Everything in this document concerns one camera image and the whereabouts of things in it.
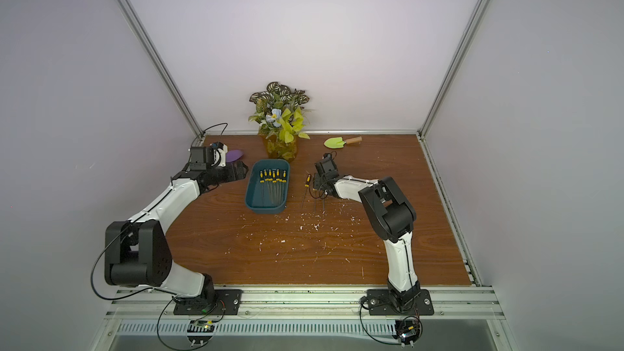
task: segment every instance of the robotic arm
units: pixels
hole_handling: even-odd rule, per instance
[[[165,233],[178,215],[210,186],[244,179],[242,161],[226,162],[221,143],[191,147],[189,162],[141,212],[106,229],[104,278],[110,285],[149,285],[176,295],[175,314],[195,314],[216,304],[212,278],[172,259]]]
[[[408,311],[421,291],[412,261],[416,211],[392,177],[369,180],[340,175],[330,153],[315,166],[316,190],[362,202],[372,229],[386,246],[389,300],[398,312]]]
[[[183,209],[210,191],[210,186],[244,179],[249,170],[242,161],[226,162],[227,147],[221,143],[191,147],[190,152],[189,162],[171,178],[160,196],[127,221],[108,226],[104,256],[104,277],[108,284],[149,285],[175,294],[174,314],[183,315],[205,313],[224,297],[217,296],[209,275],[185,269],[173,261],[165,233]],[[364,206],[370,225],[386,246],[387,298],[396,312],[410,312],[421,294],[411,250],[414,208],[391,177],[367,180],[340,175],[329,153],[315,166],[315,189],[336,198],[353,199]],[[370,313],[376,314],[370,293],[369,303]],[[236,305],[227,314],[236,314],[237,308]]]

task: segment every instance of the blue tray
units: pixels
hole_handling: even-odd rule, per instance
[[[281,174],[286,170],[286,183],[284,193],[278,198],[276,203],[271,203],[268,191],[268,185],[271,183],[260,183],[260,172],[269,169],[279,169]],[[245,205],[255,213],[261,215],[276,215],[286,207],[286,198],[288,197],[288,183],[290,182],[290,164],[282,159],[264,159],[257,161],[250,172],[249,182],[247,183],[247,193],[245,194]]]

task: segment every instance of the ventilation grille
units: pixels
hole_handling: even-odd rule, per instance
[[[182,335],[187,333],[189,320],[161,320],[160,333]],[[365,320],[364,325],[371,335],[392,336],[395,334],[393,320]],[[232,320],[215,324],[215,335],[259,336],[259,335],[347,335],[367,336],[358,320]],[[156,333],[156,320],[123,320],[120,335],[146,335]]]

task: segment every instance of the black cable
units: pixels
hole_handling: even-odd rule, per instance
[[[163,195],[162,198],[160,198],[160,200],[158,202],[156,202],[156,204],[154,206],[152,206],[147,212],[144,212],[143,215],[140,215],[137,217],[136,220],[140,219],[141,217],[143,217],[144,215],[149,214],[152,210],[154,210],[154,208],[158,205],[160,205],[160,203],[167,197],[167,195],[169,195],[169,193],[172,191],[172,189],[169,189],[169,191],[167,191],[167,194]],[[144,292],[146,290],[151,290],[153,289],[153,287],[146,287],[142,290],[139,290],[135,293],[131,293],[128,295],[125,295],[123,297],[115,297],[115,298],[108,298],[108,297],[104,297],[103,295],[99,294],[98,291],[96,290],[96,286],[93,283],[93,273],[96,271],[96,266],[98,264],[98,262],[100,261],[100,259],[102,259],[102,255],[104,255],[104,253],[106,252],[106,250],[115,242],[115,240],[117,240],[124,232],[129,231],[129,228],[126,227],[124,230],[122,230],[118,235],[115,236],[114,239],[111,240],[110,243],[108,243],[108,245],[106,245],[106,247],[102,250],[102,252],[100,253],[100,255],[97,257],[96,262],[93,263],[93,267],[91,268],[91,276],[90,276],[90,282],[91,282],[91,290],[93,290],[93,293],[98,296],[99,298],[106,300],[106,301],[117,301],[117,300],[122,300],[124,298],[128,298],[131,297],[133,295],[136,295],[138,293]],[[128,236],[124,236],[121,241],[119,242],[119,244],[121,245],[121,243],[124,241],[125,238],[127,238]]]
[[[409,281],[409,285],[410,285],[411,288],[413,288],[414,284],[412,283],[412,272],[410,271],[410,268],[409,268],[410,267],[410,265],[409,265],[410,264],[410,261],[409,261],[410,255],[408,254],[408,244],[405,242],[405,240],[402,240],[402,242],[403,242],[403,247],[405,248],[405,258],[408,260],[408,277],[410,277],[409,278],[409,280],[410,280]],[[412,293],[412,307],[410,308],[410,310],[411,309],[414,309],[415,313],[418,314],[418,312],[416,311],[416,298],[414,296],[414,293]]]
[[[96,286],[93,283],[93,273],[96,270],[96,266],[98,264],[98,262],[100,261],[100,258],[102,257],[102,255],[104,255],[104,253],[106,252],[106,250],[111,246],[111,244],[113,244],[115,242],[115,240],[117,240],[119,238],[119,236],[121,236],[124,232],[126,232],[128,229],[124,229],[122,230],[114,239],[111,240],[110,243],[108,243],[108,245],[102,250],[102,253],[100,253],[100,255],[97,257],[96,262],[93,263],[93,268],[91,269],[91,290],[93,290],[93,293],[95,293],[95,295],[97,295],[99,298],[106,300],[106,301],[117,301],[117,300],[122,300],[124,298],[128,298],[131,297],[133,295],[136,295],[138,293],[144,292],[146,290],[151,290],[153,289],[153,287],[146,287],[145,289],[139,290],[137,292],[134,293],[130,293],[128,295],[125,295],[123,297],[115,297],[115,298],[108,298],[108,297],[104,297],[103,295],[99,294],[98,291],[96,290]]]
[[[418,316],[407,316],[401,320],[401,324],[405,323],[405,320],[407,320],[410,317],[414,317],[416,319],[416,322],[418,323],[418,331],[417,331],[418,336],[416,337],[416,340],[414,341],[414,343],[416,343],[423,336],[423,333],[424,333],[424,327],[422,325],[423,322],[420,320]]]
[[[207,344],[208,344],[208,340],[210,340],[210,339],[206,340],[206,341],[205,341],[205,342],[204,342],[201,346],[199,346],[199,347],[193,347],[193,348],[174,348],[174,347],[171,347],[170,345],[167,345],[165,342],[163,342],[163,341],[162,341],[162,339],[160,338],[160,330],[159,330],[159,327],[160,327],[160,318],[162,317],[162,314],[163,314],[163,313],[165,313],[165,310],[167,310],[167,308],[168,308],[169,304],[171,304],[171,301],[173,301],[174,299],[175,299],[175,298],[171,298],[171,300],[169,300],[169,302],[167,302],[167,305],[165,305],[165,307],[164,307],[164,308],[162,308],[162,311],[160,312],[160,315],[158,316],[158,321],[156,322],[156,336],[158,337],[158,340],[160,340],[160,343],[161,343],[162,345],[164,345],[165,347],[169,348],[170,350],[174,350],[174,351],[193,351],[193,350],[198,350],[199,348],[204,347],[205,345],[207,345]],[[225,304],[223,303],[223,301],[222,301],[222,300],[220,300],[220,301],[221,301],[221,304],[223,305],[223,314],[221,315],[221,318],[220,318],[220,319],[218,319],[218,320],[217,320],[217,321],[215,321],[215,322],[220,322],[221,320],[223,320],[223,317],[225,316]],[[215,305],[215,307],[214,307],[214,308],[210,311],[210,313],[212,313],[212,312],[213,312],[213,310],[214,310],[216,307],[217,307],[217,305]]]
[[[364,302],[360,302],[359,303],[359,323],[362,325],[362,328],[364,329],[364,332],[366,332],[366,334],[368,335],[368,337],[370,337],[371,339],[375,340],[378,343],[382,343],[385,345],[401,345],[401,342],[398,343],[386,343],[386,342],[382,342],[379,339],[375,339],[374,337],[372,337],[370,335],[370,333],[368,333],[368,330],[366,329],[366,327],[364,326],[364,323],[362,322],[362,307],[364,306]]]
[[[223,314],[221,315],[221,318],[219,318],[217,321],[213,321],[213,322],[212,322],[212,324],[214,324],[214,323],[216,323],[216,322],[220,322],[221,320],[223,320],[223,317],[225,316],[225,304],[223,303],[223,300],[219,300],[219,302],[221,302],[221,304],[223,305]],[[211,310],[211,311],[209,311],[208,313],[206,313],[206,314],[205,314],[205,315],[203,315],[202,317],[195,319],[194,321],[195,321],[195,322],[198,322],[199,320],[203,320],[203,318],[204,318],[204,317],[206,317],[206,316],[210,316],[210,315],[212,314],[212,312],[214,312],[214,311],[215,311],[215,309],[216,309],[216,307],[217,307],[217,306],[218,306],[218,305],[215,305],[215,307],[214,307],[214,308],[212,308],[212,310]]]
[[[209,129],[212,129],[212,128],[214,128],[215,126],[219,126],[219,125],[225,125],[225,126],[223,127],[223,130],[221,130],[221,134],[219,134],[219,139],[217,140],[217,141],[220,141],[220,140],[221,140],[221,136],[223,135],[223,132],[225,131],[225,128],[227,128],[227,127],[228,127],[228,123],[227,123],[227,122],[218,123],[218,124],[216,124],[216,125],[212,125],[212,126],[209,126],[209,127],[208,127],[208,128],[206,128],[206,129],[204,129],[203,131],[201,131],[201,134],[200,134],[200,135],[197,135],[197,137],[193,138],[193,142],[191,142],[191,146],[193,146],[193,144],[195,144],[195,140],[196,140],[196,139],[203,137]]]

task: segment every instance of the wooden trowel handle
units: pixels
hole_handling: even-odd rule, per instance
[[[354,137],[354,138],[349,138],[347,140],[345,140],[345,144],[354,144],[354,143],[359,143],[360,141],[362,141],[362,137]]]

